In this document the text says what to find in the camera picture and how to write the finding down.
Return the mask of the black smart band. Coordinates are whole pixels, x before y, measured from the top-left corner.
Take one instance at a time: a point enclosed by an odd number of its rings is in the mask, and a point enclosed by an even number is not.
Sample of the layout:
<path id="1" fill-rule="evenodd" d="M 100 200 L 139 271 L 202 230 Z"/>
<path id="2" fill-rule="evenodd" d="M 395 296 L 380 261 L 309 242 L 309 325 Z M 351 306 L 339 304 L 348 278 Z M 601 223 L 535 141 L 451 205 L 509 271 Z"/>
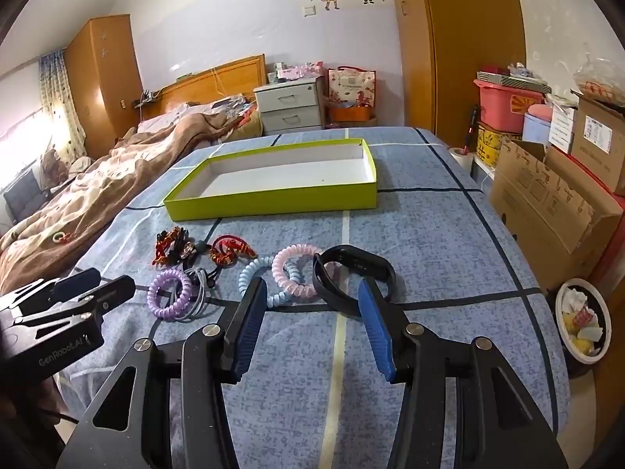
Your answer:
<path id="1" fill-rule="evenodd" d="M 355 272 L 361 277 L 369 276 L 387 286 L 388 302 L 396 288 L 396 272 L 385 258 L 366 250 L 351 246 L 339 245 L 328 248 L 321 253 L 314 253 L 312 258 L 312 284 L 314 291 L 330 307 L 352 318 L 360 317 L 358 300 L 343 292 L 330 277 L 327 265 L 339 264 Z"/>

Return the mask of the red gold knot ornament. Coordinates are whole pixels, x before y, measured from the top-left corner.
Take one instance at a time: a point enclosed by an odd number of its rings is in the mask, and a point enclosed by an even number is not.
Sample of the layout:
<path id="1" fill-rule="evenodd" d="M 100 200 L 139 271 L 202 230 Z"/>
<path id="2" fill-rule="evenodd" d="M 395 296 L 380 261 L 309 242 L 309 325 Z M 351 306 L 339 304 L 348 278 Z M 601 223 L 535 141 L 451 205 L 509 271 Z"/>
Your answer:
<path id="1" fill-rule="evenodd" d="M 195 240 L 184 227 L 174 226 L 156 236 L 155 255 L 152 265 L 156 267 L 177 266 L 196 252 Z"/>

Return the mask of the brown blanket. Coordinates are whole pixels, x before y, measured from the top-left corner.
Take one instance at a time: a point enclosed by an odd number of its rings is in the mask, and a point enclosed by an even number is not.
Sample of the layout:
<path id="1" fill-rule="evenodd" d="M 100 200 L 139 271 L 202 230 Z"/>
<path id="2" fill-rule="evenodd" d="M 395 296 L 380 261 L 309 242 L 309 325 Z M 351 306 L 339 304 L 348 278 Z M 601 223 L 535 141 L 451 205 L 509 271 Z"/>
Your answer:
<path id="1" fill-rule="evenodd" d="M 238 116 L 196 112 L 156 132 L 121 141 L 2 236 L 1 291 L 68 270 L 134 197 L 192 151 L 262 133 L 257 110 Z"/>

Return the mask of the blue plaid table cloth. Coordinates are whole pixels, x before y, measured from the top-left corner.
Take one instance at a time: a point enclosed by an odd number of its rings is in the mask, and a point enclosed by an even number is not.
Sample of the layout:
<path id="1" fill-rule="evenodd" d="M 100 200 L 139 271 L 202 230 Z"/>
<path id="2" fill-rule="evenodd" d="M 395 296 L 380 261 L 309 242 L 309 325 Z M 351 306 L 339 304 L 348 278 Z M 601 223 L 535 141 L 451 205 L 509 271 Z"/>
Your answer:
<path id="1" fill-rule="evenodd" d="M 369 211 L 191 222 L 195 238 L 233 234 L 263 255 L 293 243 L 349 243 L 386 258 L 394 300 L 438 336 L 490 338 L 532 394 L 549 425 L 567 422 L 570 392 L 550 308 L 513 236 L 444 144 L 409 127 L 356 128 L 377 170 Z M 336 140 L 336 130 L 287 133 L 192 152 L 134 197 L 79 260 L 102 278 L 131 276 L 134 298 L 103 323 L 101 348 L 61 372 L 61 397 L 83 415 L 135 340 L 185 339 L 239 298 L 238 268 L 224 271 L 198 320 L 158 321 L 145 293 L 156 275 L 157 234 L 171 226 L 164 197 L 209 157 L 245 149 Z M 251 366 L 223 391 L 238 463 L 244 468 L 382 468 L 388 463 L 403 390 L 377 371 L 366 329 L 318 300 L 265 315 Z"/>

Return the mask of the green shallow cardboard box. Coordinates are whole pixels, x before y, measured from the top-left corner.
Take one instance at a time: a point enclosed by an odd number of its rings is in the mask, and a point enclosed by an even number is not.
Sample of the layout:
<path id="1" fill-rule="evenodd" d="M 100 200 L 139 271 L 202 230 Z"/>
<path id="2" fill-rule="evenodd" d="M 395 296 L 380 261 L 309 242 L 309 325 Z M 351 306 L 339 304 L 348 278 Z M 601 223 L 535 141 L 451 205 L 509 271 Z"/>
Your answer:
<path id="1" fill-rule="evenodd" d="M 275 145 L 205 159 L 163 203 L 173 221 L 374 209 L 377 171 L 362 139 Z"/>

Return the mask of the floral window curtain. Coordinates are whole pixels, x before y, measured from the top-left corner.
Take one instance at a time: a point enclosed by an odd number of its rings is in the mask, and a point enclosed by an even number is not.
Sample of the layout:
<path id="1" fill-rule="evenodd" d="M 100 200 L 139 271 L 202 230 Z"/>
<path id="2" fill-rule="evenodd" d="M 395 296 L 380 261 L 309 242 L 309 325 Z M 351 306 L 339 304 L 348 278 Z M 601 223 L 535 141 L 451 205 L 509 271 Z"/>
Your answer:
<path id="1" fill-rule="evenodd" d="M 72 164 L 86 157 L 86 133 L 72 97 L 64 50 L 38 58 L 39 93 L 43 112 L 51 124 L 51 145 L 59 158 Z"/>

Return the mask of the white trash bin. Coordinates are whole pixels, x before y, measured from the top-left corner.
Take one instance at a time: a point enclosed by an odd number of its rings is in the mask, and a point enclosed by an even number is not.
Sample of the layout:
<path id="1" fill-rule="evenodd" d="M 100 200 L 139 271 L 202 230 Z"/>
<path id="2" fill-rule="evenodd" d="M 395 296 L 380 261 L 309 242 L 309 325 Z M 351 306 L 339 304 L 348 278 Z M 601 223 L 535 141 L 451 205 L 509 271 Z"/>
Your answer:
<path id="1" fill-rule="evenodd" d="M 597 364 L 612 338 L 611 316 L 600 291 L 583 278 L 561 285 L 554 304 L 555 322 L 567 354 L 581 365 Z"/>

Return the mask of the yellow patterned tin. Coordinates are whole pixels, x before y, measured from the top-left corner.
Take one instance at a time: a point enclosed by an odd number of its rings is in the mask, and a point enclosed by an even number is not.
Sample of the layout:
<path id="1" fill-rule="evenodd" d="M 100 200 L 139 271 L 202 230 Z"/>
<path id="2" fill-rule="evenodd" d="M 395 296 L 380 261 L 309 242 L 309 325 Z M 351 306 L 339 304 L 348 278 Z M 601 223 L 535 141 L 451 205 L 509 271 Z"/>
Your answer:
<path id="1" fill-rule="evenodd" d="M 483 122 L 479 122 L 477 141 L 478 158 L 489 167 L 495 168 L 499 159 L 501 144 L 505 139 L 520 141 L 522 139 L 522 134 L 494 130 Z"/>

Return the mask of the open brown cardboard box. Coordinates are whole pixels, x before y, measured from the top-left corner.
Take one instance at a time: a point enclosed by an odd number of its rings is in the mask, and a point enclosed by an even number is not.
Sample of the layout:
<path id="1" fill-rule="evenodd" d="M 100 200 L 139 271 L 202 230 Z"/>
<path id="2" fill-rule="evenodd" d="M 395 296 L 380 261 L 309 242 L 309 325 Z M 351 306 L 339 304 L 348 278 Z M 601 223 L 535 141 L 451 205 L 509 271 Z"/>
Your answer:
<path id="1" fill-rule="evenodd" d="M 561 151 L 504 140 L 489 201 L 540 288 L 587 278 L 624 214 L 619 201 Z"/>

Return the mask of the white drawer nightstand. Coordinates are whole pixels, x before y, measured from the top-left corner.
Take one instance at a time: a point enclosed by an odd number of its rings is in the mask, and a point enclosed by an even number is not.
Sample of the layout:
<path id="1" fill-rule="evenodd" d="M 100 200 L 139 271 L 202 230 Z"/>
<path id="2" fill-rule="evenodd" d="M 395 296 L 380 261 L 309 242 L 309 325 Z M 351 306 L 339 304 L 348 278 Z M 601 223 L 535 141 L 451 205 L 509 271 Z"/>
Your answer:
<path id="1" fill-rule="evenodd" d="M 254 89 L 265 134 L 322 129 L 325 126 L 321 76 Z"/>

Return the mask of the red patterned gift bag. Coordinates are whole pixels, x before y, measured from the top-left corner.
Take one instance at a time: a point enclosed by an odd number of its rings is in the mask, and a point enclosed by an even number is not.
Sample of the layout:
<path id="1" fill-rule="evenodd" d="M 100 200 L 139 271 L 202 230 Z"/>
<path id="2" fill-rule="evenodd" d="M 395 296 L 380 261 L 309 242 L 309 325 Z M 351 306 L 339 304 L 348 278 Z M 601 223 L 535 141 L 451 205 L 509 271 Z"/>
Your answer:
<path id="1" fill-rule="evenodd" d="M 327 70 L 326 115 L 332 127 L 373 126 L 376 118 L 377 74 L 339 66 Z"/>

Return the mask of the tall wooden corner cabinet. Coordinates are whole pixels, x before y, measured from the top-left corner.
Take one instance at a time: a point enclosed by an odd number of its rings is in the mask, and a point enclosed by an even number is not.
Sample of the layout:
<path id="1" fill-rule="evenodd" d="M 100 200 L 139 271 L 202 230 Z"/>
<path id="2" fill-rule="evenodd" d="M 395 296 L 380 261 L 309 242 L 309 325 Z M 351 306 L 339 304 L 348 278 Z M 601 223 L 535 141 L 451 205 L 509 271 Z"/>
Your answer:
<path id="1" fill-rule="evenodd" d="M 88 20 L 64 50 L 64 63 L 87 154 L 101 158 L 140 120 L 143 87 L 130 16 Z"/>

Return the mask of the light blue round container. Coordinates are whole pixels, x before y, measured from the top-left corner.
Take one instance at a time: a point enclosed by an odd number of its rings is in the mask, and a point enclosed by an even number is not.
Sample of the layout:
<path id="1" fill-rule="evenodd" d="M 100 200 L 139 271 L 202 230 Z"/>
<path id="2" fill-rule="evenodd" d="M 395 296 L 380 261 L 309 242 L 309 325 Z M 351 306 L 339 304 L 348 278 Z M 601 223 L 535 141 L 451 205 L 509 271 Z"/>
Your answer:
<path id="1" fill-rule="evenodd" d="M 551 130 L 553 109 L 546 104 L 533 104 L 525 112 L 522 140 L 547 145 Z"/>

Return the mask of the labelled cardboard box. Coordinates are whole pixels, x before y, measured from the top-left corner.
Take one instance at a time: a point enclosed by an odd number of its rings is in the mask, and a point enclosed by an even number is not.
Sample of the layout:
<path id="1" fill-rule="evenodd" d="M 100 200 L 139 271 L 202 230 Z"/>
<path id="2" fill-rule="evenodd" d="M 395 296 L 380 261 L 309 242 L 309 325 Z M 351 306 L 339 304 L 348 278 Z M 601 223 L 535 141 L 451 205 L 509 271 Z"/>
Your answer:
<path id="1" fill-rule="evenodd" d="M 601 180 L 606 188 L 624 196 L 624 108 L 604 104 L 578 93 L 571 156 Z"/>

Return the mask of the large wooden wardrobe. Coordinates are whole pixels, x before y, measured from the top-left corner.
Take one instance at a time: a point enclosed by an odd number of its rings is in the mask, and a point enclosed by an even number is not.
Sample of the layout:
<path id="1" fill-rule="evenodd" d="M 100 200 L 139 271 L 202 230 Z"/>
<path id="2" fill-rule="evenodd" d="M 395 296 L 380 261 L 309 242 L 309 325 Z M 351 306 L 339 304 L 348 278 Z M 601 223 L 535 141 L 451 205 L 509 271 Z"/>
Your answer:
<path id="1" fill-rule="evenodd" d="M 485 67 L 527 59 L 520 0 L 395 0 L 405 118 L 461 146 Z"/>

